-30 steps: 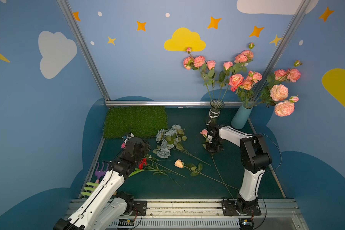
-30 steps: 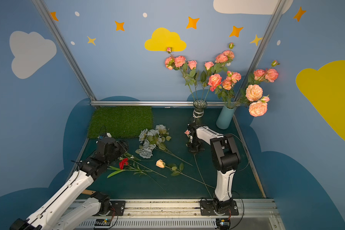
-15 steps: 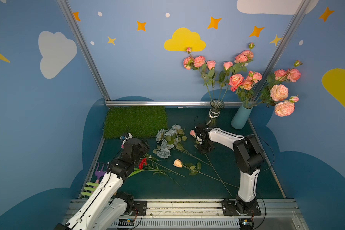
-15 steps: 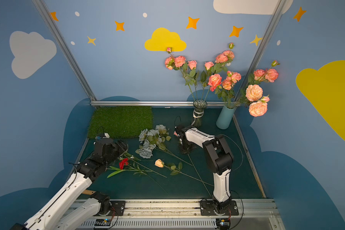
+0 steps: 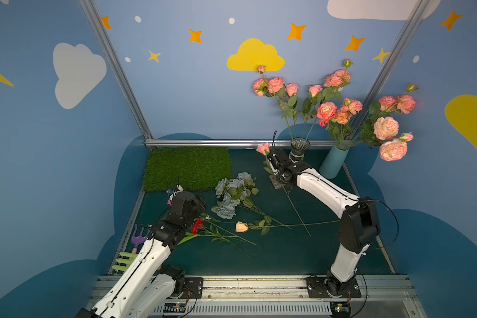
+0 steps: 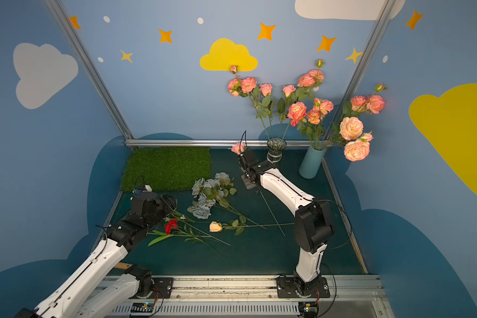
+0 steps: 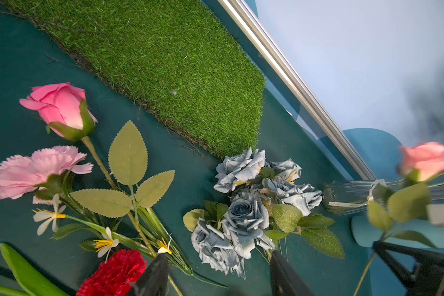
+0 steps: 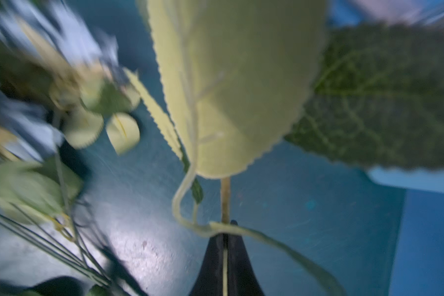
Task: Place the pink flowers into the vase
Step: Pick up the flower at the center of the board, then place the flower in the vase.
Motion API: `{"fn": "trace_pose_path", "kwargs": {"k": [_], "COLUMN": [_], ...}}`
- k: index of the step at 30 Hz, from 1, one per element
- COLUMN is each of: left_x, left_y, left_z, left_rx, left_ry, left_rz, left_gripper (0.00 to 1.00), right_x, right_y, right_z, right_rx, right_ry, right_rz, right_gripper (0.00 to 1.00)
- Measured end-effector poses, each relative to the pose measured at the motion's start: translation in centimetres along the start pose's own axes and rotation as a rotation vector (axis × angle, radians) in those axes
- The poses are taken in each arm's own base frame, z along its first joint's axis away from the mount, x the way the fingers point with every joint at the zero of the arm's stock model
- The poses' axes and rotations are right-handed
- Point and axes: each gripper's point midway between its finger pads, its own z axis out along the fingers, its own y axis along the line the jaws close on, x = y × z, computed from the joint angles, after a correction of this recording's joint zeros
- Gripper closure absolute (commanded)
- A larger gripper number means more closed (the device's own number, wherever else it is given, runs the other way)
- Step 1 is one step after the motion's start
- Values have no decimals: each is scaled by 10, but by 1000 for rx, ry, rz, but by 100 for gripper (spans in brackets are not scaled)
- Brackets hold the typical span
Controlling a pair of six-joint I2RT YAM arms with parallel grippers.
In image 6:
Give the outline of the small pink rose stem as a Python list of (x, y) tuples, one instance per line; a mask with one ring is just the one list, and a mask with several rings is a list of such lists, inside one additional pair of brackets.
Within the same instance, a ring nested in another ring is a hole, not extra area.
[(292, 105), (296, 102), (296, 88), (293, 85), (283, 87), (283, 96), (279, 99), (277, 103), (276, 113), (280, 122), (279, 137), (285, 139), (288, 127), (282, 133), (282, 128), (284, 127), (284, 122), (291, 122), (294, 119)]

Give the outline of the single pink rose stem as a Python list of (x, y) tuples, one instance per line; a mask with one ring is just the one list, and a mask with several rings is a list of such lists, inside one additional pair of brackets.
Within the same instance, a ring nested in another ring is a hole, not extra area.
[(302, 136), (311, 140), (310, 133), (308, 133), (307, 106), (303, 102), (295, 102), (289, 107), (288, 118), (292, 127), (297, 128)]

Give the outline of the pink rosebud long stem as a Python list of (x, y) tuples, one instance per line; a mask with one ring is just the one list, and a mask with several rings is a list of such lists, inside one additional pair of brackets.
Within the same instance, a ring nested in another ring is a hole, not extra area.
[(264, 83), (260, 85), (260, 92), (262, 95), (262, 101), (260, 103), (261, 106), (261, 118), (262, 119), (268, 119), (269, 122), (269, 127), (270, 127), (270, 132), (266, 132), (266, 135), (268, 139), (271, 139), (274, 137), (274, 132), (272, 128), (272, 120), (274, 117), (273, 114), (273, 109), (274, 109), (274, 104), (275, 104), (275, 98), (272, 96), (272, 85), (271, 83)]

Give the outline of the pink rose trio spray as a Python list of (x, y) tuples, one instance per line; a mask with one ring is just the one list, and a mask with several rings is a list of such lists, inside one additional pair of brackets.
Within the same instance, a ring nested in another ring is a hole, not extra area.
[(264, 132), (270, 133), (268, 119), (262, 119), (260, 114), (262, 95), (260, 92), (260, 84), (258, 83), (257, 79), (253, 77), (241, 79), (238, 75), (238, 66), (234, 64), (231, 65), (229, 71), (235, 76), (235, 78), (227, 85), (229, 93), (234, 97), (249, 98), (251, 105), (256, 112), (256, 118), (261, 120), (263, 128), (267, 128), (267, 131), (264, 129)]

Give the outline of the salmon pink rose cluster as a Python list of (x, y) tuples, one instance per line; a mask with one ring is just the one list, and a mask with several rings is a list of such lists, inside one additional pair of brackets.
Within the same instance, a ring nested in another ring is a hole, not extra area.
[(326, 133), (323, 122), (333, 109), (334, 104), (330, 100), (315, 98), (313, 101), (313, 109), (307, 115), (306, 135), (315, 149), (321, 148), (319, 144)]

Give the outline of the pink rose pair spray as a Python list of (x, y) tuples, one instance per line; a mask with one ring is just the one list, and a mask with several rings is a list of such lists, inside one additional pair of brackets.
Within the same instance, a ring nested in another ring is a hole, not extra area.
[(314, 90), (319, 88), (325, 79), (321, 71), (324, 64), (322, 59), (318, 59), (316, 61), (316, 68), (302, 75), (298, 79), (297, 84), (293, 85), (296, 88), (296, 102), (301, 101), (307, 106), (307, 114), (313, 109), (313, 101), (317, 98), (315, 97)]

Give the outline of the pale pink rose spray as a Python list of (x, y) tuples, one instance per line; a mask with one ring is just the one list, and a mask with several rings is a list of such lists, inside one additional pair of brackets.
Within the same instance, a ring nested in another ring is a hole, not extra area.
[(325, 141), (327, 148), (338, 147), (343, 150), (344, 157), (357, 162), (370, 154), (371, 132), (364, 132), (364, 124), (357, 117), (344, 117), (338, 124), (333, 124), (331, 134)]

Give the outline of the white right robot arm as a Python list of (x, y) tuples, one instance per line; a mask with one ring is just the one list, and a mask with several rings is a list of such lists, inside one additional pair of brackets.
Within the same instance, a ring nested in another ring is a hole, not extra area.
[(257, 160), (251, 149), (238, 155), (246, 180), (274, 194), (294, 216), (294, 237), (299, 250), (298, 264), (292, 279), (278, 280), (278, 289), (292, 284), (299, 298), (329, 298), (329, 286), (320, 275), (321, 260), (328, 240), (335, 234), (331, 205), (344, 209), (332, 200), (317, 200), (288, 180), (273, 163)]

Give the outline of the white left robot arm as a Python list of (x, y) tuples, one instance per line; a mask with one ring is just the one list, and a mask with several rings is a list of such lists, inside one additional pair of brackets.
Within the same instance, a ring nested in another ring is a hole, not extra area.
[(104, 229), (104, 237), (89, 257), (49, 297), (17, 317), (105, 317), (126, 299), (160, 294), (150, 270), (132, 265), (111, 286), (91, 297), (111, 269), (118, 265), (148, 232), (176, 210), (175, 196), (138, 191), (131, 209)]

